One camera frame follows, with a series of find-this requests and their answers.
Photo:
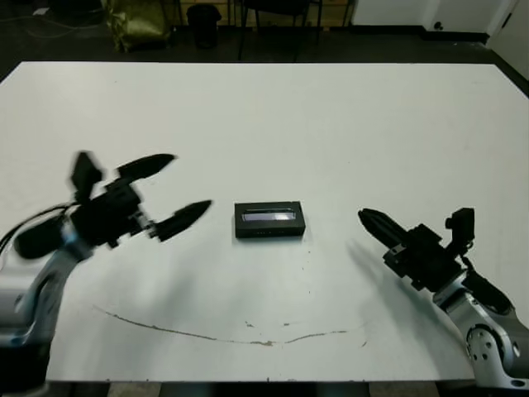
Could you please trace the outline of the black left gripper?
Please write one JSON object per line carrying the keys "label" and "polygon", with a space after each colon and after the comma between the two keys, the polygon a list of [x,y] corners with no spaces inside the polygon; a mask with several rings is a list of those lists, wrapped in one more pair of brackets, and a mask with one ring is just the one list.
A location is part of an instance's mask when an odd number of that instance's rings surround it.
{"label": "black left gripper", "polygon": [[[115,248],[123,235],[135,236],[151,232],[154,222],[141,209],[141,196],[132,184],[134,179],[146,179],[160,172],[176,160],[172,154],[155,154],[141,157],[117,168],[118,179],[105,186],[105,191],[93,198],[92,180],[78,182],[75,199],[79,205],[73,212],[74,229],[90,247],[104,244]],[[156,237],[160,242],[190,228],[212,205],[212,200],[191,203],[164,221],[156,223]]]}

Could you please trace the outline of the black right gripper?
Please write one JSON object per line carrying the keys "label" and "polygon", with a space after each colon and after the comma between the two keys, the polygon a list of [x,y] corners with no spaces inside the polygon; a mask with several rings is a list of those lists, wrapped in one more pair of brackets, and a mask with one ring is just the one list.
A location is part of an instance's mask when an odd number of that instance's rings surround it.
{"label": "black right gripper", "polygon": [[462,273],[462,266],[440,244],[441,237],[426,225],[406,231],[372,208],[361,209],[358,216],[367,232],[390,249],[383,256],[384,264],[399,277],[407,276],[417,291],[426,288],[437,293]]}

